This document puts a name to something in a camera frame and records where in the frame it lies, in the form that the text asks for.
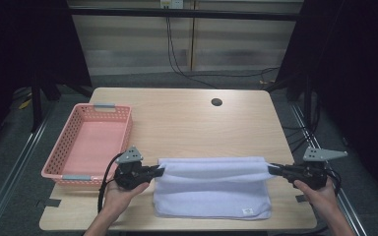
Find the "black curtain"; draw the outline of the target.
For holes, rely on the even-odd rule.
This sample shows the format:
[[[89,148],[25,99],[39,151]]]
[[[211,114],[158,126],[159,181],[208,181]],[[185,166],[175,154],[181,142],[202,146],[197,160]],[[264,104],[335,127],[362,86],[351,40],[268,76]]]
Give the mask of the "black curtain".
[[[303,0],[277,81],[307,88],[378,182],[378,0]]]
[[[0,125],[16,89],[92,82],[67,0],[0,0]]]

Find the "person's right hand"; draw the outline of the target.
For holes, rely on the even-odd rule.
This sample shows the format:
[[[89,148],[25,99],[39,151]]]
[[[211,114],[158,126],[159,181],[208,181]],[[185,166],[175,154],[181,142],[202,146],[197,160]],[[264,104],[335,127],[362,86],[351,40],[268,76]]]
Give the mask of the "person's right hand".
[[[333,182],[330,178],[327,179],[325,186],[319,190],[313,190],[299,180],[295,180],[293,185],[304,194],[308,202],[317,209],[321,216],[328,217],[338,210]]]

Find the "silver metal floor rail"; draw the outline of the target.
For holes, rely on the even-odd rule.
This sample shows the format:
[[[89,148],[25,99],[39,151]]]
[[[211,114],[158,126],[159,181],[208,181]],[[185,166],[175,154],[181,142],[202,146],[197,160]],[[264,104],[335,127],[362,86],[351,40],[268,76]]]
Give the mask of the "silver metal floor rail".
[[[320,148],[321,146],[316,136],[307,128],[305,128],[305,113],[301,110],[300,106],[294,102],[290,105],[290,108],[292,110],[292,113],[294,114],[296,122],[303,129],[305,141],[311,148]],[[365,229],[363,228],[359,216],[357,215],[343,188],[336,186],[335,189],[338,190],[337,197],[340,203],[340,208],[346,215],[346,219],[351,228],[354,230],[356,236],[368,236]]]
[[[42,120],[38,125],[32,125],[29,129],[28,138],[20,145],[20,151],[17,153],[16,159],[12,161],[11,167],[7,171],[0,170],[0,218],[8,205],[22,174],[24,173],[29,161],[32,159],[33,152],[39,143],[42,134],[45,131],[48,119],[55,107],[54,102],[50,102],[43,111]]]

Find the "person's left hand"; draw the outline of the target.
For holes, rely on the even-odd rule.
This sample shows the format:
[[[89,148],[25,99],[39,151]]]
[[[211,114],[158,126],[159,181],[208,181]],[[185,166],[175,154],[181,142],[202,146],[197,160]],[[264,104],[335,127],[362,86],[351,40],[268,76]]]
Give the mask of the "person's left hand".
[[[130,205],[132,199],[143,193],[149,186],[149,183],[144,182],[133,190],[124,190],[114,181],[108,183],[102,212],[118,217]]]

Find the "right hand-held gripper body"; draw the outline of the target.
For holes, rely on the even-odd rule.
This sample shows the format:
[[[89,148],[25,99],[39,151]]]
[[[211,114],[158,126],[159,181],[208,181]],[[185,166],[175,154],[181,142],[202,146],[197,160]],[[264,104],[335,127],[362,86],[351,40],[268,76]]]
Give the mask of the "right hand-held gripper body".
[[[299,180],[307,184],[311,189],[319,190],[326,186],[328,161],[347,156],[348,153],[346,151],[308,147],[303,154],[303,161],[287,168],[285,178],[289,183]]]

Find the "pink perforated plastic basket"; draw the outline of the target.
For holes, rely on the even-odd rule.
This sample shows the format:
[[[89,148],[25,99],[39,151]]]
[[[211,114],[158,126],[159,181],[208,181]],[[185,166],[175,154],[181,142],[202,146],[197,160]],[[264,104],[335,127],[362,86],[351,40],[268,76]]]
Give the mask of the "pink perforated plastic basket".
[[[132,125],[130,106],[76,104],[41,176],[59,185],[100,185],[109,161],[128,147]]]

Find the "black metal stand post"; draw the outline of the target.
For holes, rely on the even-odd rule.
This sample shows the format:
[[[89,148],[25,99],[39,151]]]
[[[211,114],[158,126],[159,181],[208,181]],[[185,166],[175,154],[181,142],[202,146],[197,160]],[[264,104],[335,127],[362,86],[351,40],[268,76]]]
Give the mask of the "black metal stand post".
[[[31,76],[32,127],[35,132],[42,121],[40,79],[37,71]]]
[[[311,103],[312,103],[312,82],[309,76],[306,76],[306,86],[304,91],[304,119],[307,129],[311,129]]]

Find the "white printed towel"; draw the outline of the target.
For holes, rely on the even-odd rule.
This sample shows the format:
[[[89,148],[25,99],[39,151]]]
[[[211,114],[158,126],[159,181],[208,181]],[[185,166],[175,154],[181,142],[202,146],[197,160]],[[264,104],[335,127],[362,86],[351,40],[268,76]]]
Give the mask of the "white printed towel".
[[[267,219],[270,164],[263,157],[161,158],[155,213],[161,217]]]

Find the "black horizontal metal bar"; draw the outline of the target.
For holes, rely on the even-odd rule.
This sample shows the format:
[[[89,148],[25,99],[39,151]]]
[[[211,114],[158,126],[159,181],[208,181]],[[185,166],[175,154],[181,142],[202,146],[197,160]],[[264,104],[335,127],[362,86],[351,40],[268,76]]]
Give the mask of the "black horizontal metal bar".
[[[234,12],[212,10],[166,10],[166,9],[101,9],[72,7],[72,15],[87,16],[127,16],[127,17],[165,17],[165,18],[198,18],[198,19],[235,19],[235,20],[263,20],[295,22],[302,18],[299,14]]]

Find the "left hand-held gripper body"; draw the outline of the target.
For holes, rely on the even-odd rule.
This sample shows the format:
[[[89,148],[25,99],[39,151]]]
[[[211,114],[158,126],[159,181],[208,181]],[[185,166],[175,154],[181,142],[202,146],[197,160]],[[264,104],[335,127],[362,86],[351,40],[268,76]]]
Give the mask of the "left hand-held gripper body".
[[[143,157],[136,147],[129,147],[115,158],[117,167],[114,180],[117,185],[125,190],[133,190],[144,182],[151,182],[153,169],[144,166]]]

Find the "white wall power socket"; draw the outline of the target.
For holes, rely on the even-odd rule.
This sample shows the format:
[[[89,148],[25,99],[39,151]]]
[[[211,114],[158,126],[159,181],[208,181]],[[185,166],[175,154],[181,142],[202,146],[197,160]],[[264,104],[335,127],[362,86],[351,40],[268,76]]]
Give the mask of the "white wall power socket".
[[[177,9],[184,8],[184,0],[159,0],[159,5],[162,9]]]

